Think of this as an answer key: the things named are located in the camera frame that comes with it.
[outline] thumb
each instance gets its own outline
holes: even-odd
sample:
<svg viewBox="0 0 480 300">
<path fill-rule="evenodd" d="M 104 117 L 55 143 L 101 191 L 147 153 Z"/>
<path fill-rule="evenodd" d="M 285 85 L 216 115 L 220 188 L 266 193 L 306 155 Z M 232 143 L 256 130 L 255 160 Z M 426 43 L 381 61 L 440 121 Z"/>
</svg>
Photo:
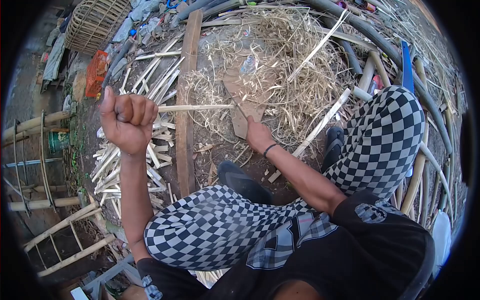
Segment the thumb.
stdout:
<svg viewBox="0 0 480 300">
<path fill-rule="evenodd" d="M 102 105 L 100 105 L 100 123 L 103 131 L 108 132 L 116 126 L 117 114 L 115 113 L 115 94 L 111 86 L 105 88 Z"/>
</svg>

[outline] red plastic crate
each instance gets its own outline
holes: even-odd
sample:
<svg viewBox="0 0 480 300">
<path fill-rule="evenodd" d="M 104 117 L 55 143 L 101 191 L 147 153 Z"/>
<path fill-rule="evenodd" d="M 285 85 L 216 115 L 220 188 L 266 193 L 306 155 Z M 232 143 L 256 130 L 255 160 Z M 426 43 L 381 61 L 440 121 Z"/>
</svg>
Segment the red plastic crate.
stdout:
<svg viewBox="0 0 480 300">
<path fill-rule="evenodd" d="M 96 97 L 102 89 L 102 83 L 105 79 L 107 71 L 107 53 L 97 50 L 87 67 L 87 85 L 85 88 L 85 96 Z"/>
</svg>

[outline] black sandal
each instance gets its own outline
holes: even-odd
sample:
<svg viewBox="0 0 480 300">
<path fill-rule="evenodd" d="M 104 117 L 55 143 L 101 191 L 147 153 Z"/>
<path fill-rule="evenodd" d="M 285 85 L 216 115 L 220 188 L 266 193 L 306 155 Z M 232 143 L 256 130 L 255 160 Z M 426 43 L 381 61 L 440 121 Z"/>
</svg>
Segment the black sandal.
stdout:
<svg viewBox="0 0 480 300">
<path fill-rule="evenodd" d="M 343 129 L 337 126 L 330 127 L 326 132 L 324 163 L 320 168 L 321 173 L 338 161 L 344 143 Z"/>
<path fill-rule="evenodd" d="M 231 161 L 222 161 L 217 168 L 218 180 L 253 203 L 272 204 L 273 195 L 267 188 L 248 176 Z"/>
</svg>

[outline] black and white checkered pattern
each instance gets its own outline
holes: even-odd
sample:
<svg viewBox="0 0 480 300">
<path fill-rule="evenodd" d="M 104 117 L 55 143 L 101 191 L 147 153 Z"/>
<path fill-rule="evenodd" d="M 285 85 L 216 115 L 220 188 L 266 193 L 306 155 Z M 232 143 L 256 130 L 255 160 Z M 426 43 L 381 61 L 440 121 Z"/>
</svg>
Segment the black and white checkered pattern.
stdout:
<svg viewBox="0 0 480 300">
<path fill-rule="evenodd" d="M 218 270 L 232 267 L 268 232 L 313 211 L 300 198 L 285 206 L 254 204 L 216 185 L 159 212 L 144 239 L 150 254 L 170 266 Z"/>
<path fill-rule="evenodd" d="M 368 189 L 388 199 L 412 165 L 424 128 L 415 96 L 390 86 L 348 121 L 342 155 L 324 175 L 347 195 Z"/>
<path fill-rule="evenodd" d="M 381 199 L 390 198 L 415 158 L 424 122 L 421 106 L 411 92 L 401 86 L 384 89 L 348 122 L 341 158 L 324 175 L 347 195 L 368 189 Z M 365 208 L 394 209 L 381 200 Z M 229 268 L 254 246 L 250 267 L 276 268 L 292 251 L 286 242 L 291 239 L 280 240 L 282 235 L 274 234 L 280 227 L 305 219 L 299 222 L 297 247 L 337 228 L 326 213 L 315 221 L 313 213 L 300 198 L 285 206 L 254 204 L 227 186 L 216 185 L 159 212 L 148 223 L 144 239 L 153 257 L 182 269 Z M 267 256 L 268 262 L 262 259 Z"/>
</svg>

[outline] green bucket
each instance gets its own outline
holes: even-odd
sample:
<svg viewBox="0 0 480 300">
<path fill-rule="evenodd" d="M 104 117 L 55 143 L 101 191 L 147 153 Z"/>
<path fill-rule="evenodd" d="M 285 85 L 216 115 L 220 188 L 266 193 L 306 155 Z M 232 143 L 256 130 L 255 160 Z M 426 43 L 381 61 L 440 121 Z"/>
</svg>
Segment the green bucket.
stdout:
<svg viewBox="0 0 480 300">
<path fill-rule="evenodd" d="M 48 132 L 48 148 L 50 154 L 65 149 L 70 144 L 70 132 Z"/>
</svg>

